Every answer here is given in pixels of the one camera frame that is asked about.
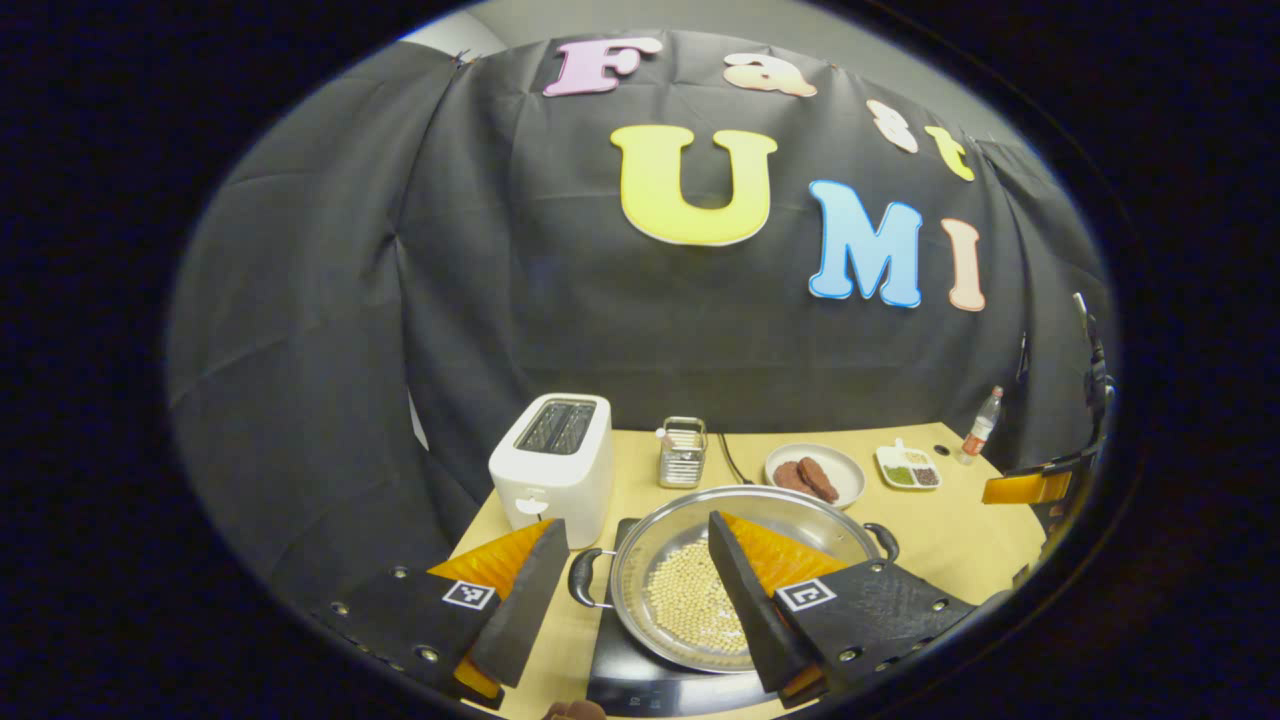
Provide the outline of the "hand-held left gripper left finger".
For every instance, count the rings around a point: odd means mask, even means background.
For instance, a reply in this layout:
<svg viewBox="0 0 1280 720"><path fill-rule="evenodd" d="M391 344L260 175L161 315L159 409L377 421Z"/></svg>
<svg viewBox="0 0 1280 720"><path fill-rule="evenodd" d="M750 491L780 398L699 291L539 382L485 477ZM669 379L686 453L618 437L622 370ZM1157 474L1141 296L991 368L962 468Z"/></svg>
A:
<svg viewBox="0 0 1280 720"><path fill-rule="evenodd" d="M315 618L419 685L499 708L524 675L568 555L564 520L548 518L430 569L381 571L321 601Z"/></svg>

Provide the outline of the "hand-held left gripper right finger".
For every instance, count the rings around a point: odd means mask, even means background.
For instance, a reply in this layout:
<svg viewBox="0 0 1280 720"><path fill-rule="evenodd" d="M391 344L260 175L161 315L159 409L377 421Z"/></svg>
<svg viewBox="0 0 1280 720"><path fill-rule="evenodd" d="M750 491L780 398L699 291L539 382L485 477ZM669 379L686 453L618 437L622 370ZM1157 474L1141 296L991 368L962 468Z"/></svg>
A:
<svg viewBox="0 0 1280 720"><path fill-rule="evenodd" d="M890 559L844 562L733 514L710 512L708 542L751 665L786 708L883 683L978 610Z"/></svg>

